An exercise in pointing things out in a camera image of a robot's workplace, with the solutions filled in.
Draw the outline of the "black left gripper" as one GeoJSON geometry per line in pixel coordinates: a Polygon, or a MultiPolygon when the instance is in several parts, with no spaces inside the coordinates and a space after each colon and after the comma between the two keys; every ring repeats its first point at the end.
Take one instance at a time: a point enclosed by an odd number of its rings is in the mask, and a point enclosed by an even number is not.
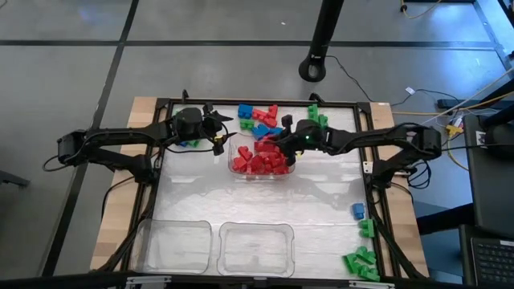
{"type": "Polygon", "coordinates": [[[210,104],[202,109],[183,108],[176,113],[176,143],[208,140],[214,155],[221,155],[224,152],[224,139],[218,139],[217,134],[223,130],[223,122],[232,120],[232,117],[219,114],[210,104]]]}

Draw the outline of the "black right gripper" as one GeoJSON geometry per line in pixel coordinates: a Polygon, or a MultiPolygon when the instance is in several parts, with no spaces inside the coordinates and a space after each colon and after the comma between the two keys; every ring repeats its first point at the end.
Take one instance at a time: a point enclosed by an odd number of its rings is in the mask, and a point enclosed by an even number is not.
{"type": "Polygon", "coordinates": [[[282,117],[284,130],[282,135],[275,137],[275,144],[280,146],[282,154],[286,157],[287,165],[296,163],[296,154],[303,154],[305,150],[318,150],[325,152],[325,134],[317,122],[302,119],[296,123],[296,130],[292,131],[292,116],[282,117]]]}

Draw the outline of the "clear plastic bin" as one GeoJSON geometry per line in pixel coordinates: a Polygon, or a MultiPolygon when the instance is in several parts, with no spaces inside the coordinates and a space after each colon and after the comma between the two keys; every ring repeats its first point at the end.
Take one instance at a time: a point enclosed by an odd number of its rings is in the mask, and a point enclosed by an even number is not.
{"type": "MultiPolygon", "coordinates": [[[[272,167],[270,165],[265,165],[265,173],[264,174],[249,174],[247,171],[245,173],[236,173],[232,170],[231,165],[233,162],[233,159],[236,157],[240,157],[238,153],[238,147],[239,146],[247,146],[252,152],[253,157],[260,155],[261,153],[257,153],[254,149],[254,143],[256,141],[263,141],[263,140],[256,140],[253,136],[246,136],[243,134],[236,134],[232,136],[229,139],[229,151],[228,151],[228,169],[233,173],[233,175],[239,179],[244,179],[247,181],[255,181],[255,180],[282,180],[289,175],[292,175],[295,171],[295,166],[291,165],[288,167],[290,168],[289,174],[282,174],[282,175],[275,175],[272,172],[272,167]]],[[[286,157],[282,154],[279,147],[270,145],[273,148],[272,152],[277,152],[281,155],[282,161],[286,162],[286,157]]]]}
{"type": "Polygon", "coordinates": [[[137,228],[129,268],[140,273],[200,275],[210,262],[207,221],[144,220],[137,228]]]}
{"type": "Polygon", "coordinates": [[[295,271],[295,235],[288,224],[226,222],[218,236],[220,275],[288,278],[295,271]]]}

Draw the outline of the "white table mat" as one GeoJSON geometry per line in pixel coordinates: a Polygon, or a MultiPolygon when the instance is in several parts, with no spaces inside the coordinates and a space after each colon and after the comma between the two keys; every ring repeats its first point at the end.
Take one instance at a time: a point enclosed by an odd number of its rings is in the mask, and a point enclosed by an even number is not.
{"type": "MultiPolygon", "coordinates": [[[[227,126],[234,135],[250,136],[240,131],[234,105],[218,110],[233,118],[227,126]]],[[[201,275],[220,275],[218,232],[226,222],[291,226],[296,263],[291,278],[346,279],[341,257],[359,246],[373,247],[360,235],[351,210],[365,201],[358,151],[334,157],[307,151],[297,158],[292,175],[247,181],[228,169],[229,142],[218,157],[206,147],[202,142],[196,153],[165,154],[153,212],[153,220],[210,223],[210,262],[201,275]]]]}

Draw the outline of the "black metal floor bar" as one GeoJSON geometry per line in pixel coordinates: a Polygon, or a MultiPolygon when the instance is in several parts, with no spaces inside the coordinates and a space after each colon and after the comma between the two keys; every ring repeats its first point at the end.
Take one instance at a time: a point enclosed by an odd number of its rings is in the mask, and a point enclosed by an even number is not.
{"type": "Polygon", "coordinates": [[[489,96],[482,99],[473,99],[465,102],[464,100],[437,100],[436,106],[441,109],[450,109],[453,107],[461,109],[475,108],[506,108],[514,104],[514,91],[510,92],[493,92],[489,96]]]}

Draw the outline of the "dark table leg bar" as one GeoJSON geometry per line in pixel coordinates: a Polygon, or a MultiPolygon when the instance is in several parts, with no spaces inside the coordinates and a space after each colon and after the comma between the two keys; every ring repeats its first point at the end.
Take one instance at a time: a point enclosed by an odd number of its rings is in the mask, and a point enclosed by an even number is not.
{"type": "Polygon", "coordinates": [[[452,230],[460,225],[475,225],[475,208],[472,203],[457,206],[435,214],[417,218],[420,235],[452,230]]]}

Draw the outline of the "black monitor panel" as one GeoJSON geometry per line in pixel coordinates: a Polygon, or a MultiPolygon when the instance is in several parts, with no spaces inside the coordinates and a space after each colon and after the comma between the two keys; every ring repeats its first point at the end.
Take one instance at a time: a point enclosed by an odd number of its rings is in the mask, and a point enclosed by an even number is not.
{"type": "Polygon", "coordinates": [[[475,224],[492,234],[514,238],[514,160],[478,146],[477,136],[483,131],[478,116],[466,116],[464,126],[475,224]]]}

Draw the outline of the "grey furniture foot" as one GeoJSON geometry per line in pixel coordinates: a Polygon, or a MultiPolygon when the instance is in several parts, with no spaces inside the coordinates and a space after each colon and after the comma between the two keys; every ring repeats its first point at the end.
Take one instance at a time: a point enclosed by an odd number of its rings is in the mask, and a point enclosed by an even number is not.
{"type": "Polygon", "coordinates": [[[18,187],[27,187],[31,182],[25,178],[19,177],[12,173],[0,170],[0,185],[1,184],[12,184],[18,187]]]}

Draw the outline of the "black laptop keyboard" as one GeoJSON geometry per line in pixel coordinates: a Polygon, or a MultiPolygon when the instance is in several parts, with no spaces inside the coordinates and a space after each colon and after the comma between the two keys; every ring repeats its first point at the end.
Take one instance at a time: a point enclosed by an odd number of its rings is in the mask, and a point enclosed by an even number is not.
{"type": "Polygon", "coordinates": [[[471,256],[478,286],[514,289],[514,240],[471,238],[471,256]]]}

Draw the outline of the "black aluminium table frame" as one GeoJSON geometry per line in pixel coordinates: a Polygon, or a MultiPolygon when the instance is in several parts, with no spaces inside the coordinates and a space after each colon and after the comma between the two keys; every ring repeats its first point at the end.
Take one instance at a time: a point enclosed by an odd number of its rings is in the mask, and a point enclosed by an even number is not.
{"type": "MultiPolygon", "coordinates": [[[[136,96],[133,99],[132,108],[128,118],[127,125],[129,127],[144,127],[151,124],[155,120],[162,120],[167,113],[172,112],[174,104],[204,104],[212,103],[213,105],[237,105],[237,104],[250,104],[255,106],[268,107],[272,104],[277,104],[281,108],[286,107],[307,107],[314,102],[312,100],[255,100],[255,99],[206,99],[206,98],[159,98],[159,97],[146,97],[136,96]]],[[[325,101],[317,103],[320,107],[326,108],[342,108],[349,106],[356,107],[360,112],[359,128],[387,128],[394,126],[394,116],[389,103],[377,102],[337,102],[325,101]]],[[[146,198],[148,197],[148,188],[141,185],[125,185],[121,189],[123,193],[127,193],[128,204],[124,206],[120,213],[124,217],[130,218],[122,227],[122,231],[127,233],[132,229],[137,219],[141,216],[144,209],[146,198]]],[[[391,234],[399,231],[399,215],[390,213],[393,204],[396,201],[393,199],[398,189],[386,189],[377,191],[375,194],[381,198],[376,205],[378,214],[385,218],[386,227],[391,234]]],[[[406,272],[399,264],[398,258],[393,256],[392,250],[386,248],[386,241],[384,238],[379,238],[378,246],[383,256],[382,262],[384,263],[384,270],[386,275],[405,277],[406,272]]]]}

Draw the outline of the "black metal frame leg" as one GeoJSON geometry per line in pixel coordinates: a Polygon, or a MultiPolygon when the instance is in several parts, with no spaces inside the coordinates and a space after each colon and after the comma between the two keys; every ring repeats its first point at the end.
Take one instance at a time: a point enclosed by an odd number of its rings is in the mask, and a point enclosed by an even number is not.
{"type": "Polygon", "coordinates": [[[490,22],[487,20],[487,17],[485,13],[483,12],[483,9],[481,5],[479,4],[479,0],[475,0],[473,3],[473,6],[475,8],[475,12],[477,13],[479,20],[482,23],[483,29],[486,31],[487,36],[492,44],[492,47],[497,54],[500,62],[502,63],[504,69],[508,71],[512,68],[512,65],[510,63],[510,60],[508,59],[507,55],[504,53],[504,48],[500,44],[498,38],[496,37],[496,34],[494,30],[491,27],[490,22]]]}

